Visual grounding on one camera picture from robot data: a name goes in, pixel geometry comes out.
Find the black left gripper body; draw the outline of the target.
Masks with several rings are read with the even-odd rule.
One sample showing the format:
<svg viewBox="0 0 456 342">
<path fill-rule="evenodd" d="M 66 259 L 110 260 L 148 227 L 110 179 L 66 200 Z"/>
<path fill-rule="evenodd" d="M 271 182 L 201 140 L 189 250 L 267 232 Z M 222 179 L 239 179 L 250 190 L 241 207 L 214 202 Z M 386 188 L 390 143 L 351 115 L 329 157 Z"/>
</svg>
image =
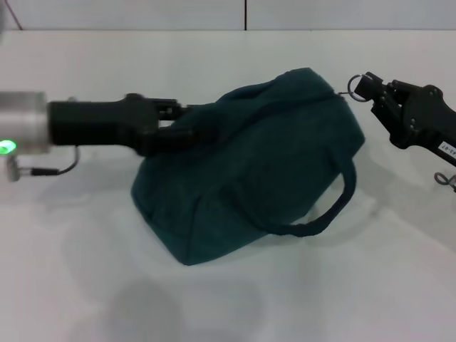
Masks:
<svg viewBox="0 0 456 342">
<path fill-rule="evenodd" d="M 114 102 L 48 103 L 50 141 L 65 145 L 119 145 L 140 156 L 157 149 L 158 113 L 152 100 L 129 94 Z"/>
</svg>

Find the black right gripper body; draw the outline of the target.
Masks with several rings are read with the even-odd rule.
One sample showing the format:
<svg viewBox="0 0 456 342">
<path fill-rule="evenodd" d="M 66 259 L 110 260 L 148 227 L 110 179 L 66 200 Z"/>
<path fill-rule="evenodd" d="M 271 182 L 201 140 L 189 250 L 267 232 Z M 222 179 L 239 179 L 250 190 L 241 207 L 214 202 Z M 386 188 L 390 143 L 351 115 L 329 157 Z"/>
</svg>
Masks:
<svg viewBox="0 0 456 342">
<path fill-rule="evenodd" d="M 398 132 L 390 135 L 392 144 L 402 150 L 423 147 L 443 160 L 455 162 L 455 111 L 433 85 L 391 83 L 393 98 L 400 106 Z"/>
</svg>

